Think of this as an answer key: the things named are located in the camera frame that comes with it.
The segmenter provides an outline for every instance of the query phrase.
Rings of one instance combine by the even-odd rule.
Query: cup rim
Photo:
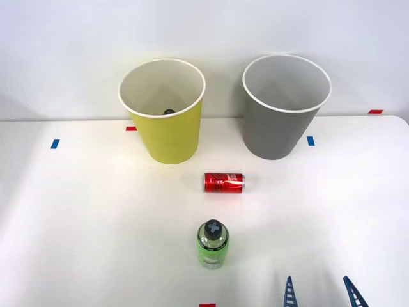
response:
[[[150,63],[153,63],[153,62],[156,62],[156,61],[175,61],[175,62],[180,62],[180,63],[186,64],[186,65],[192,67],[194,70],[196,70],[196,72],[199,73],[199,75],[201,76],[202,81],[203,81],[203,89],[202,89],[202,92],[201,92],[199,98],[197,98],[197,100],[196,100],[193,104],[191,104],[190,106],[186,107],[185,109],[182,109],[182,110],[180,110],[180,111],[178,111],[178,112],[175,112],[175,113],[172,113],[172,114],[167,114],[167,115],[148,115],[148,114],[144,114],[144,113],[137,112],[137,111],[131,109],[130,107],[128,107],[128,106],[126,105],[126,103],[124,103],[124,101],[122,100],[122,97],[121,97],[121,87],[122,87],[123,81],[124,81],[125,78],[126,78],[129,74],[131,74],[135,69],[138,69],[138,68],[142,67],[143,65],[147,65],[147,64],[150,64]],[[134,67],[133,69],[131,69],[131,71],[127,72],[127,73],[123,76],[123,78],[122,78],[122,80],[121,80],[121,82],[120,82],[120,85],[118,86],[118,97],[120,98],[120,101],[121,101],[122,105],[125,107],[125,109],[128,110],[128,111],[131,112],[131,113],[134,113],[134,114],[136,114],[136,115],[139,115],[139,116],[145,117],[145,118],[169,118],[169,117],[178,116],[179,114],[182,114],[182,113],[184,113],[184,112],[187,112],[187,111],[189,111],[190,109],[192,109],[193,107],[195,107],[195,106],[200,102],[200,100],[203,98],[203,95],[205,94],[205,89],[206,89],[206,79],[205,79],[205,76],[203,75],[202,71],[200,71],[200,69],[198,69],[198,67],[196,67],[196,66],[194,66],[193,64],[191,64],[191,63],[189,63],[189,62],[187,62],[187,61],[184,61],[184,60],[182,60],[182,59],[160,58],[160,59],[154,59],[154,60],[149,60],[149,61],[142,62],[142,63],[138,64],[136,67]]]
[[[270,105],[268,105],[268,104],[262,102],[262,101],[259,100],[258,98],[256,98],[256,97],[249,91],[249,89],[247,88],[247,85],[246,85],[246,83],[245,83],[245,75],[246,75],[248,69],[249,69],[253,64],[255,64],[256,62],[258,62],[258,61],[260,61],[260,60],[262,60],[262,59],[265,59],[265,58],[272,58],[272,57],[289,57],[289,58],[301,59],[301,60],[303,60],[303,61],[306,61],[306,62],[312,64],[312,65],[315,66],[316,68],[318,68],[318,69],[324,74],[324,76],[327,78],[327,80],[328,80],[328,85],[329,85],[328,95],[327,95],[327,97],[324,99],[324,101],[321,102],[320,104],[317,104],[317,105],[314,106],[314,107],[310,107],[309,109],[287,110],[287,109],[280,109],[280,108],[278,108],[278,107],[270,106]],[[314,110],[316,110],[316,109],[319,109],[321,106],[323,106],[323,105],[327,102],[327,100],[330,98],[331,93],[332,93],[332,82],[331,82],[331,78],[330,78],[329,75],[326,73],[326,71],[325,71],[323,68],[321,68],[318,64],[314,63],[313,61],[311,61],[311,60],[309,60],[309,59],[306,59],[306,58],[303,58],[303,57],[301,57],[301,56],[296,56],[296,55],[294,55],[294,54],[269,54],[269,55],[267,55],[267,56],[262,56],[262,57],[260,57],[260,58],[255,59],[254,61],[252,61],[250,64],[248,64],[248,65],[246,66],[246,68],[245,68],[245,70],[244,70],[244,72],[243,72],[242,82],[243,82],[243,86],[244,86],[245,91],[247,92],[247,94],[248,94],[254,101],[256,101],[258,104],[261,104],[263,107],[266,107],[266,108],[271,109],[271,110],[274,110],[274,111],[282,112],[282,113],[306,113],[306,112],[314,111]]]

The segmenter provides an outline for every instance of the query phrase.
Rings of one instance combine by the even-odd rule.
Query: black bottle cap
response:
[[[167,109],[167,110],[165,110],[163,115],[168,115],[168,114],[172,114],[172,113],[174,113],[174,111],[172,109]]]
[[[207,221],[204,225],[204,235],[209,240],[217,240],[222,236],[222,223],[216,219]]]

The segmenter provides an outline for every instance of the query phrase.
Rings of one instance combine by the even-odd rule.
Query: yellow paper cup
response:
[[[143,63],[122,80],[120,100],[156,161],[176,164],[193,156],[205,88],[202,72],[179,59]],[[167,109],[175,113],[163,115]]]

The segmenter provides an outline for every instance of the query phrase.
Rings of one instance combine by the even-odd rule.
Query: paper cup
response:
[[[125,76],[120,100],[156,161],[176,164],[193,156],[205,88],[202,72],[179,59],[149,61]],[[163,115],[168,109],[175,113]]]
[[[244,143],[258,157],[287,156],[331,95],[327,73],[300,56],[264,56],[243,73]]]

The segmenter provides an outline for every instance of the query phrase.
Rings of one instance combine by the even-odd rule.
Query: soda can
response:
[[[205,173],[204,191],[215,193],[242,193],[243,174]]]

